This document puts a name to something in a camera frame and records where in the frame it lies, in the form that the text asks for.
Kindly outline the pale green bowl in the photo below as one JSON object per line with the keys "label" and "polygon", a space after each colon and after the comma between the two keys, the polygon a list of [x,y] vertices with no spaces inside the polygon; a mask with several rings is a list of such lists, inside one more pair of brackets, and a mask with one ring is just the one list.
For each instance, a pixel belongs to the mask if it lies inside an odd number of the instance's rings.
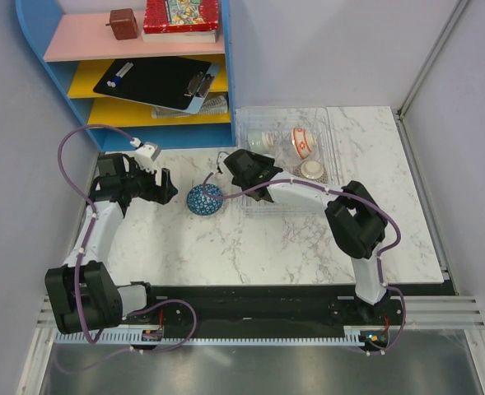
{"label": "pale green bowl", "polygon": [[273,146],[273,135],[258,129],[250,129],[247,132],[249,149],[258,154],[268,154]]}

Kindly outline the orange white patterned bowl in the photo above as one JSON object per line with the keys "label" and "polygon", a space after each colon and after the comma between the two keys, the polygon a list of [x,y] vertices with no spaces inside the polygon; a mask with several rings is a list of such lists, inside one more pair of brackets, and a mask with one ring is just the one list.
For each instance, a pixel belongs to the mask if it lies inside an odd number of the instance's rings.
{"label": "orange white patterned bowl", "polygon": [[305,160],[310,157],[315,152],[315,148],[317,146],[317,141],[313,132],[300,127],[292,129],[291,143],[294,147],[296,155],[301,160]]}

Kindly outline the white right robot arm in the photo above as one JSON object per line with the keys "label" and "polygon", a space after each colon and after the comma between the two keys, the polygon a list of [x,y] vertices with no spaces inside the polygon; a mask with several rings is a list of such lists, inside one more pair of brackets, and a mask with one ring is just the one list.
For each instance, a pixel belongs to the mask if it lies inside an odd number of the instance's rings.
{"label": "white right robot arm", "polygon": [[389,286],[381,255],[395,248],[402,234],[363,184],[351,181],[334,187],[303,179],[277,167],[273,158],[245,149],[231,153],[224,165],[241,196],[324,214],[336,245],[352,261],[357,317],[372,324],[385,315],[383,299]]}

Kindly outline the white wire dish rack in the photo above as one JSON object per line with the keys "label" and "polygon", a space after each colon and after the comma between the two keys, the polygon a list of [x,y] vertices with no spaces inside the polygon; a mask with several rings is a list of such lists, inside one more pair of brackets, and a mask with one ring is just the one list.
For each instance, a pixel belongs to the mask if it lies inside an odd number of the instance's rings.
{"label": "white wire dish rack", "polygon": [[239,147],[250,152],[257,174],[253,186],[282,169],[311,183],[344,184],[324,108],[243,108],[237,111]]}

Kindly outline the blue triangle patterned bowl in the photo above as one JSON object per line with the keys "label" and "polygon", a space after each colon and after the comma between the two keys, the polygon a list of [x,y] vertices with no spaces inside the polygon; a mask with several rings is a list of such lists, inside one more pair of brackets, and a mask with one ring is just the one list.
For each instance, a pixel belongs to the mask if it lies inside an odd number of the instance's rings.
{"label": "blue triangle patterned bowl", "polygon": [[210,216],[222,208],[221,199],[211,198],[203,191],[203,186],[196,185],[189,190],[186,198],[187,208],[195,215]]}

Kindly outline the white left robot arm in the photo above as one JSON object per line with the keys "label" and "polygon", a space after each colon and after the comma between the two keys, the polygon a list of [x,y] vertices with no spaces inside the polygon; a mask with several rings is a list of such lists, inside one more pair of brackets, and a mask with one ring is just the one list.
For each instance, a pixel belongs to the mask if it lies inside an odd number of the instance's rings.
{"label": "white left robot arm", "polygon": [[117,286],[105,267],[131,202],[138,198],[165,205],[178,193],[167,168],[161,169],[161,181],[156,181],[158,155],[157,147],[146,144],[129,154],[98,158],[73,250],[44,279],[62,334],[81,332],[95,342],[100,331],[120,325],[129,314],[140,323],[152,323],[158,317],[160,305],[147,296],[147,283]]}

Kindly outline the black mosaic patterned bowl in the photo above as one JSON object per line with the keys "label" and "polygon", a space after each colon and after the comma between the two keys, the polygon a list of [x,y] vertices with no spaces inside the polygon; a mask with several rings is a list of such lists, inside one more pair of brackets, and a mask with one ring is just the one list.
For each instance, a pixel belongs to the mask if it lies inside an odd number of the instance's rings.
{"label": "black mosaic patterned bowl", "polygon": [[326,184],[329,181],[324,166],[317,160],[304,160],[294,170],[296,177],[307,179],[319,184]]}

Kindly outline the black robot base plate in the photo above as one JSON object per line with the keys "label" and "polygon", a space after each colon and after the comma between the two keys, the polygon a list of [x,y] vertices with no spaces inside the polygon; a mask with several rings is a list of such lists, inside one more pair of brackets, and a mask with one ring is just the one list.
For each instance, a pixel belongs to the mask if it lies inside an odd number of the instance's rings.
{"label": "black robot base plate", "polygon": [[127,317],[130,324],[161,324],[173,333],[196,322],[201,335],[337,335],[346,326],[384,329],[400,325],[401,300],[393,292],[374,306],[353,286],[150,286],[152,312]]}

